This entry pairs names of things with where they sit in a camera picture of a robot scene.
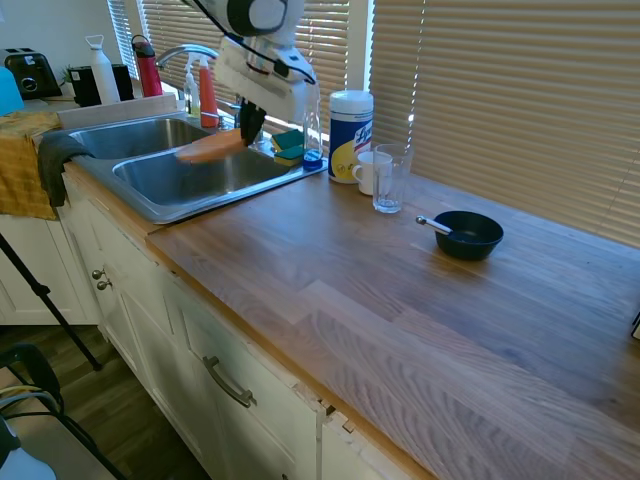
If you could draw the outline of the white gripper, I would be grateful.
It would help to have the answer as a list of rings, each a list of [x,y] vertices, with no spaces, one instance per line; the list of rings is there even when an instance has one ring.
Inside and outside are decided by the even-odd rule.
[[[236,42],[224,38],[214,73],[219,82],[242,97],[239,128],[243,143],[250,145],[256,141],[266,113],[283,121],[303,120],[307,87],[302,79],[286,80],[276,73],[253,70],[247,55]]]

